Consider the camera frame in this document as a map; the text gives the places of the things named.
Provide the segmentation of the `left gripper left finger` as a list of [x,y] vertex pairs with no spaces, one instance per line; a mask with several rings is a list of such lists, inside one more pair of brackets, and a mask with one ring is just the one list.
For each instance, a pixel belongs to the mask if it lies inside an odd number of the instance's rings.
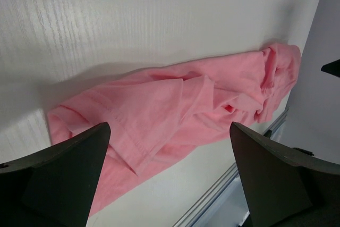
[[85,226],[111,129],[77,136],[1,164],[1,226]]

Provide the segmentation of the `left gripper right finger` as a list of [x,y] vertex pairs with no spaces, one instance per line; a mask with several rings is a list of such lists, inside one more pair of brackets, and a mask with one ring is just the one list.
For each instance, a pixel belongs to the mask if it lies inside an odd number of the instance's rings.
[[339,226],[339,165],[233,122],[232,149],[250,215],[243,226]]

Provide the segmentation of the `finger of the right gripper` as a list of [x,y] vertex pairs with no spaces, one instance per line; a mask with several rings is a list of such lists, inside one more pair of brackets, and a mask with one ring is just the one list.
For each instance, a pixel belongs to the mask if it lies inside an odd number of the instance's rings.
[[321,71],[333,76],[340,76],[340,60],[336,60],[325,64],[321,67]]

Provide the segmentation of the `pink t shirt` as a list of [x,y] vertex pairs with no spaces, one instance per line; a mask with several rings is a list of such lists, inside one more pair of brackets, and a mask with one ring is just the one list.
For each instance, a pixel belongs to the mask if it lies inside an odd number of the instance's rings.
[[187,157],[230,126],[271,120],[297,82],[295,45],[144,69],[87,89],[48,112],[53,144],[102,122],[111,136],[90,214]]

